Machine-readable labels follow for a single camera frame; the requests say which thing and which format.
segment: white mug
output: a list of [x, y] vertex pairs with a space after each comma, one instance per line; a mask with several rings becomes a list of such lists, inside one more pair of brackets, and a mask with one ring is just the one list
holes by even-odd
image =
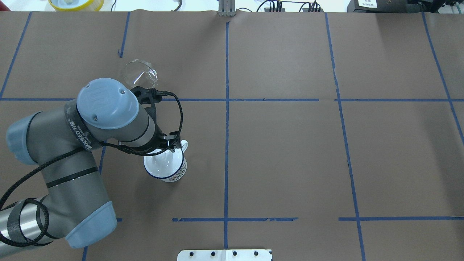
[[150, 176], [161, 179], [165, 182], [174, 182], [180, 180], [187, 170], [187, 160], [184, 152], [187, 150], [188, 142], [180, 142], [181, 149], [175, 149], [174, 152], [167, 150], [156, 156], [143, 157], [143, 165]]

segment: metal bracket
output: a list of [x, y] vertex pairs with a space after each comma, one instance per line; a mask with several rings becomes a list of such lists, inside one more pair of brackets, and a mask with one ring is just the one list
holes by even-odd
[[235, 16], [235, 0], [219, 0], [219, 16]]
[[182, 250], [177, 261], [272, 261], [270, 249]]

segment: light blue joint cap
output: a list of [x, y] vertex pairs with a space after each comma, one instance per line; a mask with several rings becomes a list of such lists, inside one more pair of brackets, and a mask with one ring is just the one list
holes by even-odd
[[111, 234], [116, 225], [113, 202], [108, 201], [71, 230], [66, 240], [72, 248], [83, 248]]
[[27, 130], [32, 118], [39, 112], [32, 114], [26, 118], [10, 125], [6, 131], [6, 144], [17, 160], [27, 165], [35, 165], [37, 162], [33, 161], [29, 152], [27, 151]]
[[139, 112], [135, 95], [114, 79], [100, 78], [82, 88], [77, 111], [86, 123], [105, 130], [127, 126]]

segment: mug handle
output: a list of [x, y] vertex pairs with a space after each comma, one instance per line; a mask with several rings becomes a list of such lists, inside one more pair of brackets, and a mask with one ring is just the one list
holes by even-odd
[[182, 146], [182, 152], [185, 152], [185, 151], [187, 150], [187, 148], [188, 148], [188, 141], [182, 140], [182, 141], [180, 142], [180, 144], [181, 144], [181, 146]]

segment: white label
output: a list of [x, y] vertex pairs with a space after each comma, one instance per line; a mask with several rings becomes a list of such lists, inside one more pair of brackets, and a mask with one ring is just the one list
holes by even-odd
[[377, 0], [358, 0], [361, 7], [377, 8]]

